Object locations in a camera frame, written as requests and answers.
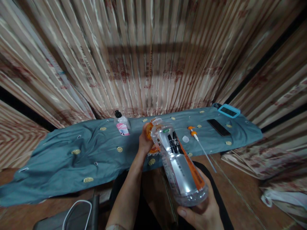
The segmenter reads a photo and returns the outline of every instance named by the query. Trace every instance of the beige curtain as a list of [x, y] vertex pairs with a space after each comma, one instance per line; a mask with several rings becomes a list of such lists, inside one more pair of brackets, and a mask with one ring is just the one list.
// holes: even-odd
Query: beige curtain
[[[307, 103], [306, 27], [304, 22], [231, 102], [260, 128]], [[233, 152], [223, 160], [260, 179], [306, 161], [307, 112]]]
[[307, 22], [231, 102], [260, 128], [307, 103]]
[[222, 101], [302, 1], [19, 1], [96, 112], [149, 116]]
[[58, 128], [95, 119], [87, 101], [57, 73], [10, 3], [0, 2], [0, 86]]
[[0, 101], [0, 170], [20, 168], [48, 131]]
[[264, 138], [247, 147], [232, 151], [240, 159], [232, 155], [224, 155], [225, 161], [241, 170], [242, 160], [259, 179], [270, 178], [286, 169], [307, 161], [307, 112], [264, 133]]

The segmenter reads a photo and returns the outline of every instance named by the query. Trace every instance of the smartphone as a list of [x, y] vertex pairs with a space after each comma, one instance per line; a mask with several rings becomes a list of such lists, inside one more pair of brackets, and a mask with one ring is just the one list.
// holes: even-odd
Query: smartphone
[[221, 135], [221, 136], [229, 136], [230, 132], [227, 131], [220, 123], [218, 123], [215, 119], [207, 120], [207, 122]]

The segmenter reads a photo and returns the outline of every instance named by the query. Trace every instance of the white cable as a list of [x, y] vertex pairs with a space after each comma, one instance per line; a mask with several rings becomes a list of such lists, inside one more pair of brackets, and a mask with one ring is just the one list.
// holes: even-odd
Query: white cable
[[201, 143], [199, 142], [199, 140], [197, 140], [197, 141], [198, 141], [199, 145], [201, 146], [202, 150], [204, 151], [204, 153], [205, 153], [205, 155], [206, 155], [206, 157], [207, 157], [207, 159], [208, 159], [208, 161], [209, 161], [211, 167], [213, 168], [214, 172], [216, 173], [216, 169], [215, 169], [215, 167], [213, 166], [212, 162], [210, 161], [210, 159], [209, 159], [209, 157], [208, 157], [206, 151], [205, 151], [204, 148], [202, 147], [202, 145], [201, 145]]
[[65, 230], [65, 221], [66, 221], [66, 219], [67, 219], [68, 214], [70, 213], [71, 209], [75, 206], [75, 204], [78, 203], [78, 202], [86, 202], [86, 203], [90, 204], [90, 207], [91, 207], [91, 208], [90, 208], [89, 216], [88, 216], [87, 221], [86, 221], [85, 229], [84, 229], [84, 230], [86, 230], [87, 224], [88, 224], [89, 219], [90, 219], [91, 211], [92, 211], [92, 204], [91, 204], [91, 202], [86, 201], [86, 200], [78, 200], [78, 201], [76, 201], [76, 202], [73, 204], [73, 206], [71, 206], [70, 210], [68, 211], [68, 213], [67, 213], [66, 216], [65, 216], [65, 219], [64, 219], [64, 222], [63, 222], [63, 225], [62, 225], [62, 230]]

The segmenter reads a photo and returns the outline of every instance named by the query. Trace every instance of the blue fabric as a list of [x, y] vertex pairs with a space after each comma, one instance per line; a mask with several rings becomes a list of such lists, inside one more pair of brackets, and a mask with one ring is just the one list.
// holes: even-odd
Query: blue fabric
[[[188, 126], [196, 127], [194, 130], [208, 154], [240, 148], [262, 138], [261, 130], [243, 115], [232, 119], [219, 114], [214, 107], [159, 117], [174, 126], [184, 149], [193, 156], [204, 153], [190, 135]], [[113, 119], [85, 121], [49, 133], [34, 150], [26, 166], [15, 173], [13, 181], [0, 187], [0, 205], [37, 203], [51, 196], [77, 192], [114, 180], [134, 160], [138, 150], [138, 137], [144, 125], [143, 119], [145, 118], [129, 119], [129, 136], [120, 135]], [[231, 135], [220, 136], [207, 122], [208, 119], [216, 119]], [[183, 136], [189, 137], [190, 141], [183, 142]], [[117, 147], [122, 147], [123, 151], [118, 152]], [[72, 154], [74, 150], [80, 150], [81, 153]], [[148, 162], [152, 158], [155, 163], [150, 166]], [[144, 171], [161, 166], [159, 155], [150, 156], [145, 160]], [[83, 180], [88, 177], [94, 180], [84, 183]]]

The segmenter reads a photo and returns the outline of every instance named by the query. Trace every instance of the hand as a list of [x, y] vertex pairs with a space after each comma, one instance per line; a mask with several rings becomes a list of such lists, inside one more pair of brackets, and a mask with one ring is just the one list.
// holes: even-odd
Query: hand
[[208, 197], [204, 200], [204, 202], [193, 207], [192, 209], [179, 206], [177, 208], [177, 212], [196, 230], [224, 229], [220, 217], [219, 207], [215, 200], [210, 180], [201, 170], [198, 169], [198, 171], [209, 187]]
[[149, 151], [151, 150], [151, 148], [153, 147], [154, 143], [152, 140], [148, 140], [146, 137], [146, 127], [149, 123], [146, 123], [143, 126], [143, 131], [140, 135], [140, 142], [138, 145], [138, 153], [140, 153], [141, 155], [145, 155], [147, 156], [147, 154], [149, 153]]

